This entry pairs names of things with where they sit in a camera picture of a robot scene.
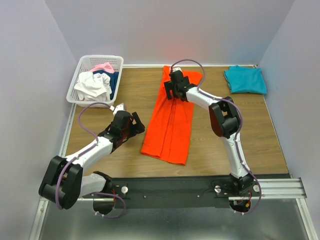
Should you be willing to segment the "orange t shirt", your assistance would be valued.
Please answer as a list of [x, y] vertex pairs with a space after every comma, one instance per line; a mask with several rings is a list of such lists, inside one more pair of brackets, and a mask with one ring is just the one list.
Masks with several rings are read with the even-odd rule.
[[164, 83], [170, 80], [170, 67], [162, 69], [155, 107], [140, 152], [171, 164], [187, 163], [192, 134], [194, 104], [168, 100]]

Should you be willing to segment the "teal t shirt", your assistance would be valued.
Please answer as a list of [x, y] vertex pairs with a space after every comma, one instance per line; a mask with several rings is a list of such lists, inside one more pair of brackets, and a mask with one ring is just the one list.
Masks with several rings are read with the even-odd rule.
[[224, 71], [224, 77], [232, 94], [260, 94], [268, 93], [260, 68], [230, 66]]

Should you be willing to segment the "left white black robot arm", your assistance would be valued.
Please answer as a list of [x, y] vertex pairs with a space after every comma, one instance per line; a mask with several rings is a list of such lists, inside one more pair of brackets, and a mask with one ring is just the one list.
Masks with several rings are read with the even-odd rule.
[[144, 131], [136, 112], [117, 111], [110, 125], [93, 142], [71, 155], [57, 155], [50, 160], [38, 194], [66, 210], [79, 197], [94, 192], [101, 198], [107, 197], [111, 191], [110, 178], [101, 172], [84, 176], [84, 171]]

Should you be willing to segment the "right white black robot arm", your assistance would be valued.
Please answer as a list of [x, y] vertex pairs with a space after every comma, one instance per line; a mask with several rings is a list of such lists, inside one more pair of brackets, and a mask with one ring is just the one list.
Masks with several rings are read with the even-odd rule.
[[261, 185], [251, 172], [242, 149], [240, 130], [243, 127], [243, 115], [232, 98], [212, 95], [199, 85], [190, 83], [179, 67], [169, 70], [169, 78], [164, 83], [169, 100], [180, 99], [208, 110], [211, 128], [226, 149], [230, 166], [230, 191], [241, 196], [256, 185], [261, 195]]

